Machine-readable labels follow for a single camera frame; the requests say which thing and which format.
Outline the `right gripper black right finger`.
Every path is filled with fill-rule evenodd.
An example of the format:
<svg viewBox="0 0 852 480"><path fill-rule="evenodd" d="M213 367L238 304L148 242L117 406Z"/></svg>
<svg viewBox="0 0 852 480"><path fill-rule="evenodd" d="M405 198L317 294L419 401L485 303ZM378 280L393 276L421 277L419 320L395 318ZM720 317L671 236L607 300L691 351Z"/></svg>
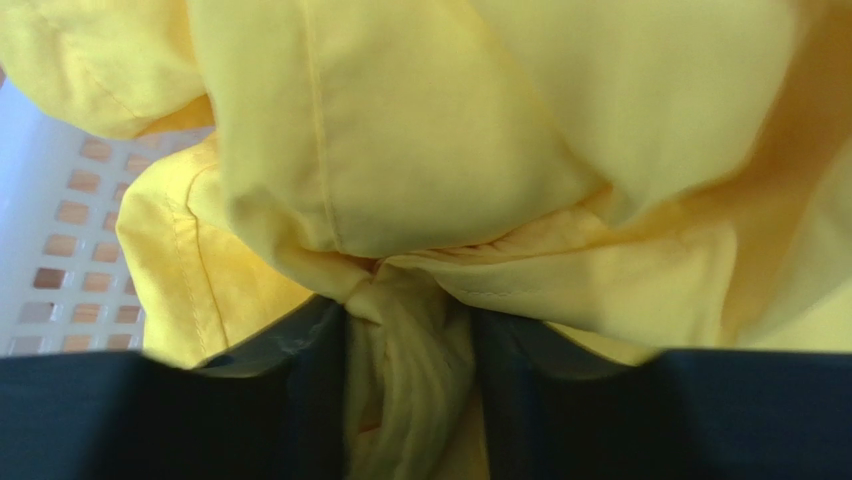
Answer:
<svg viewBox="0 0 852 480"><path fill-rule="evenodd" d="M637 366L475 310L495 479L847 479L845 354L669 350Z"/></svg>

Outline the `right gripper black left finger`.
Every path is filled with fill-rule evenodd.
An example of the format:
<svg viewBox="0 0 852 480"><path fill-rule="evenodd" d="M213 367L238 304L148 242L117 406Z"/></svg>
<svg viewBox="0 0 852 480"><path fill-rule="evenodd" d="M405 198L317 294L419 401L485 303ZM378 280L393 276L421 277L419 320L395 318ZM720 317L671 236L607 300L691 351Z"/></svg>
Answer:
<svg viewBox="0 0 852 480"><path fill-rule="evenodd" d="M340 479L346 315L315 297L185 370L134 352L5 358L5 479Z"/></svg>

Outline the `yellow shorts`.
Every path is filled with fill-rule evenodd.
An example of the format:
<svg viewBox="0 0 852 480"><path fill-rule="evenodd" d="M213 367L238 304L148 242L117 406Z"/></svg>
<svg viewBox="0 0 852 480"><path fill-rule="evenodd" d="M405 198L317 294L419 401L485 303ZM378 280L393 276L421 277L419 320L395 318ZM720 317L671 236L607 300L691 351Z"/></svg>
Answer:
<svg viewBox="0 0 852 480"><path fill-rule="evenodd" d="M212 128L123 197L145 350L340 301L358 479L483 470L475 307L851 349L847 1L5 1L1 63L89 133Z"/></svg>

